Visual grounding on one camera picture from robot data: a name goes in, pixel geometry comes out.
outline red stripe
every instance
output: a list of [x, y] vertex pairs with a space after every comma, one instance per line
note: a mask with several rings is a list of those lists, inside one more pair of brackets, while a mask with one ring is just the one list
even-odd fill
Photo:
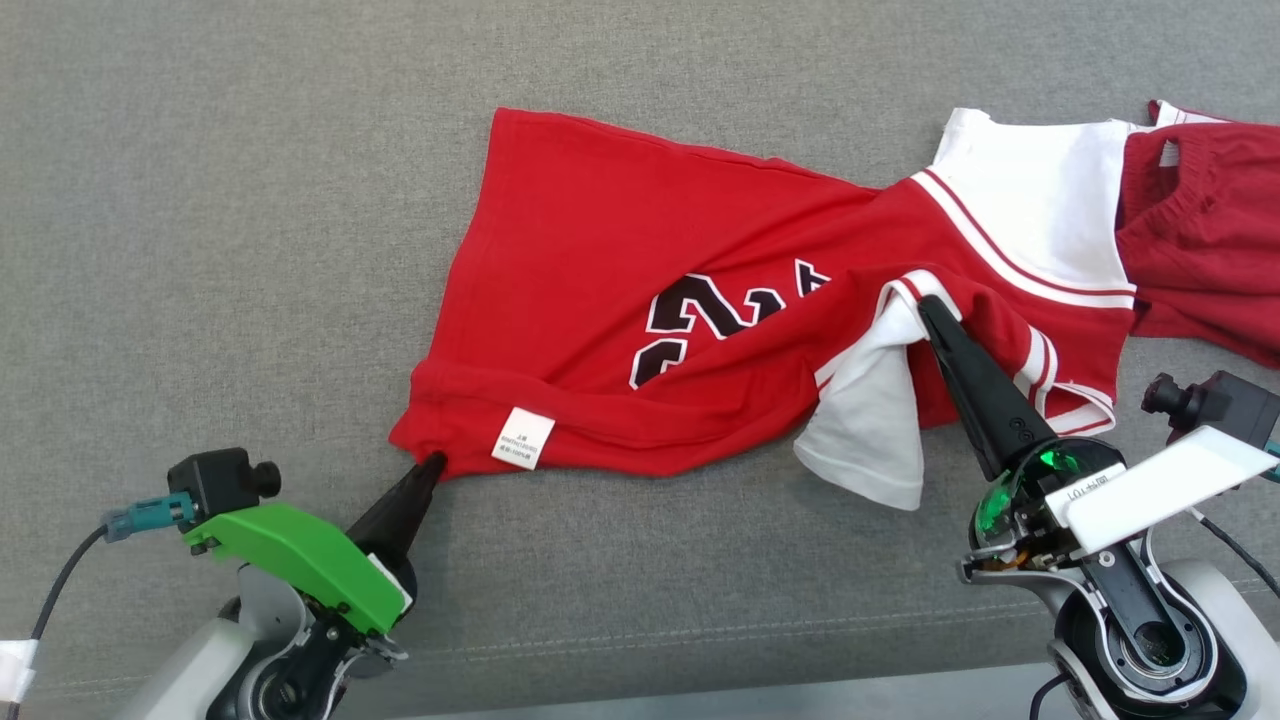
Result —
[[915, 287], [915, 283], [911, 282], [911, 278], [901, 277], [901, 278], [899, 278], [899, 281], [901, 281], [902, 284], [906, 286], [906, 290], [909, 290], [911, 292], [911, 297], [915, 299], [916, 304], [919, 304], [922, 300], [924, 300], [924, 295], [920, 293], [920, 288]]
[[1062, 432], [1060, 432], [1057, 434], [1060, 434], [1060, 436], [1071, 436], [1071, 434], [1075, 434], [1075, 433], [1083, 433], [1084, 430], [1092, 430], [1093, 428], [1101, 428], [1102, 425], [1106, 425], [1108, 423], [1111, 423], [1111, 420], [1098, 420], [1097, 423], [1089, 423], [1088, 425], [1080, 425], [1079, 428], [1071, 428], [1070, 430], [1062, 430]]
[[951, 196], [951, 200], [954, 200], [955, 204], [956, 204], [956, 206], [960, 208], [960, 211], [964, 213], [964, 217], [969, 219], [969, 223], [972, 223], [973, 227], [978, 229], [978, 234], [980, 234], [982, 238], [987, 241], [987, 245], [991, 246], [991, 249], [996, 251], [996, 255], [998, 255], [1000, 259], [1005, 261], [1005, 264], [1007, 264], [1010, 268], [1012, 268], [1014, 270], [1016, 270], [1018, 274], [1023, 275], [1024, 278], [1027, 278], [1027, 279], [1029, 279], [1032, 282], [1039, 283], [1042, 286], [1051, 287], [1053, 290], [1060, 290], [1062, 292], [1069, 292], [1071, 295], [1096, 295], [1096, 296], [1124, 295], [1124, 296], [1128, 296], [1128, 297], [1133, 297], [1134, 296], [1134, 292], [1132, 290], [1119, 290], [1119, 288], [1116, 288], [1116, 290], [1079, 290], [1079, 288], [1074, 288], [1074, 287], [1065, 287], [1065, 286], [1060, 286], [1057, 283], [1050, 282], [1050, 281], [1047, 281], [1047, 279], [1044, 279], [1044, 278], [1042, 278], [1039, 275], [1034, 275], [1034, 274], [1032, 274], [1032, 273], [1021, 269], [1012, 260], [1010, 260], [1009, 256], [1005, 255], [1005, 252], [1002, 250], [1000, 250], [1000, 246], [996, 245], [996, 242], [993, 240], [991, 240], [991, 236], [987, 234], [987, 231], [983, 229], [983, 227], [980, 224], [978, 224], [978, 220], [974, 219], [973, 214], [969, 213], [969, 209], [965, 208], [964, 201], [960, 200], [960, 197], [947, 186], [947, 183], [942, 182], [942, 179], [938, 176], [933, 174], [933, 170], [931, 170], [928, 168], [924, 169], [924, 174], [927, 174], [931, 178], [933, 178], [933, 182], [938, 183], [938, 186], [941, 186], [942, 190], [945, 190], [947, 192], [947, 195]]
[[1194, 123], [1192, 123], [1192, 113], [1194, 113], [1194, 114], [1197, 114], [1197, 115], [1199, 115], [1202, 118], [1212, 118], [1215, 120], [1224, 122], [1224, 123], [1235, 123], [1235, 122], [1239, 122], [1239, 120], [1233, 120], [1231, 118], [1224, 118], [1221, 115], [1210, 115], [1208, 113], [1201, 113], [1199, 110], [1183, 110], [1181, 108], [1179, 108], [1178, 109], [1178, 119], [1174, 122], [1174, 124], [1176, 124], [1176, 126], [1194, 124]]

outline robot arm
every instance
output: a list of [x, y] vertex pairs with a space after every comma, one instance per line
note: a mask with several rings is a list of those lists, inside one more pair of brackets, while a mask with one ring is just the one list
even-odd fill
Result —
[[[169, 496], [110, 512], [54, 584], [24, 667], [0, 667], [20, 701], [31, 656], [61, 583], [97, 538], [177, 525], [192, 555], [236, 557], [239, 596], [192, 635], [116, 715], [120, 720], [326, 720], [349, 678], [407, 657], [388, 632], [413, 607], [408, 548], [445, 457], [416, 465], [346, 533], [285, 503], [271, 462], [243, 448], [193, 455], [168, 475]], [[8, 717], [18, 717], [12, 705]]]
[[1266, 637], [1261, 623], [1240, 616], [1243, 600], [1207, 565], [1164, 571], [1151, 542], [1155, 524], [1276, 468], [1263, 448], [1280, 397], [1225, 373], [1188, 391], [1165, 375], [1144, 409], [1175, 413], [1171, 445], [1128, 468], [1101, 441], [1057, 437], [945, 304], [924, 299], [919, 313], [992, 483], [961, 579], [1041, 597], [1056, 620], [1051, 655], [1082, 716], [1280, 712], [1268, 696], [1280, 652], [1270, 637], [1240, 639]]

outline cable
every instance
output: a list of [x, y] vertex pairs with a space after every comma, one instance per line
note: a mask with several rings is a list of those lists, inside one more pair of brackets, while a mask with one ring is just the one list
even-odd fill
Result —
[[1276, 593], [1276, 597], [1280, 597], [1280, 583], [1276, 583], [1275, 577], [1271, 575], [1271, 573], [1268, 573], [1267, 569], [1261, 562], [1258, 562], [1256, 557], [1249, 555], [1249, 551], [1244, 550], [1244, 547], [1242, 547], [1240, 543], [1235, 542], [1235, 538], [1226, 534], [1226, 530], [1219, 528], [1199, 510], [1189, 507], [1187, 509], [1187, 511], [1190, 512], [1192, 518], [1196, 518], [1196, 520], [1198, 520], [1201, 525], [1208, 528], [1208, 532], [1213, 533], [1217, 537], [1217, 539], [1225, 542], [1226, 547], [1230, 547], [1233, 552], [1239, 555], [1240, 560], [1243, 560], [1245, 565], [1252, 568], [1253, 571], [1257, 573], [1260, 578], [1262, 578], [1262, 582], [1266, 583], [1268, 588], [1271, 588], [1271, 592]]
[[[106, 525], [99, 525], [96, 530], [90, 533], [84, 542], [76, 548], [76, 552], [67, 560], [63, 565], [63, 571], [58, 573], [58, 578], [54, 580], [54, 587], [49, 588], [49, 597], [45, 598], [45, 605], [40, 609], [40, 616], [36, 618], [36, 626], [31, 630], [31, 639], [38, 641], [45, 637], [45, 628], [49, 625], [49, 618], [54, 614], [54, 603], [58, 602], [58, 596], [63, 593], [63, 585], [67, 584], [67, 579], [72, 577], [72, 570], [84, 557], [88, 548], [93, 547], [93, 543], [106, 537]], [[8, 720], [18, 720], [18, 703], [9, 706]]]
[[1039, 720], [1039, 706], [1044, 703], [1044, 696], [1053, 692], [1053, 688], [1061, 685], [1062, 683], [1070, 680], [1071, 676], [1066, 673], [1053, 678], [1052, 680], [1044, 683], [1041, 689], [1036, 691], [1032, 696], [1032, 712], [1029, 715], [1030, 720]]

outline gray fabric surface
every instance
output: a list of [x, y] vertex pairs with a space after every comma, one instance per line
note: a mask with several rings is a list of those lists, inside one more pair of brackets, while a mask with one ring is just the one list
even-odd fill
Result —
[[[475, 202], [497, 105], [778, 155], [864, 184], [924, 165], [952, 106], [1005, 122], [1143, 118], [1148, 97], [1280, 122], [1280, 5], [947, 3], [78, 3], [0, 8], [0, 635], [109, 506], [244, 445], [284, 498], [349, 523], [407, 457], [385, 443]], [[1280, 375], [1133, 341], [1121, 429], [1157, 370]], [[927, 436], [920, 511], [809, 475], [787, 443], [672, 480], [468, 478], [416, 547], [413, 653], [344, 717], [1032, 661], [1028, 594], [955, 580], [982, 491]], [[1274, 487], [1206, 507], [1280, 568]], [[1208, 557], [1188, 521], [1164, 556]], [[95, 548], [24, 717], [101, 717], [234, 592], [173, 533]]]

